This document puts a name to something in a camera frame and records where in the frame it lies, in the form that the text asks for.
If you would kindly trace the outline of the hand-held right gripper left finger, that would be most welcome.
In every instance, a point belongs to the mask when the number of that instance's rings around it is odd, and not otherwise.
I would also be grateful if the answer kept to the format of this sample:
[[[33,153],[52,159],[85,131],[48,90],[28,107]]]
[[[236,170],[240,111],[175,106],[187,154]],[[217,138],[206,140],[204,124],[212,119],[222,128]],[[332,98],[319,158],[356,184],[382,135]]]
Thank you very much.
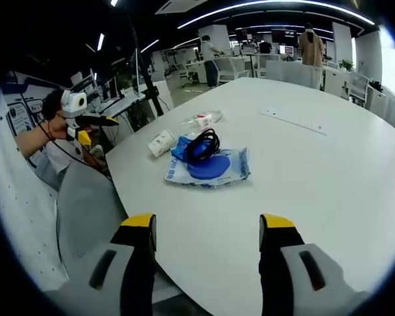
[[[63,315],[152,315],[156,216],[123,221],[69,270],[69,280],[46,294]]]

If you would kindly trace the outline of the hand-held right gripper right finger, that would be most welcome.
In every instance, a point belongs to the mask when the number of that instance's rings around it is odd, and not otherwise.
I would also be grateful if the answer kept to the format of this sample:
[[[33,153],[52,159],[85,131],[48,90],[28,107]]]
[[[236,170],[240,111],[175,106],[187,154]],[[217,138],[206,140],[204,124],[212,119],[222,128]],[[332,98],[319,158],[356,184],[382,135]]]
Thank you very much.
[[[306,244],[287,218],[259,218],[263,315],[349,315],[366,298],[344,280],[341,266]]]

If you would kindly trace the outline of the person's left hand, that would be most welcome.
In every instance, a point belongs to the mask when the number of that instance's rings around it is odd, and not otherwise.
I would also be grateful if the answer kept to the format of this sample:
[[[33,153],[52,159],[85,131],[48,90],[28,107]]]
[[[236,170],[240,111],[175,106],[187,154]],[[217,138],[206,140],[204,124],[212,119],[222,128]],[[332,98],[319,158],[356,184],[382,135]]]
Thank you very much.
[[[51,139],[65,140],[67,137],[67,127],[65,119],[56,114],[55,117],[47,121],[48,135]]]

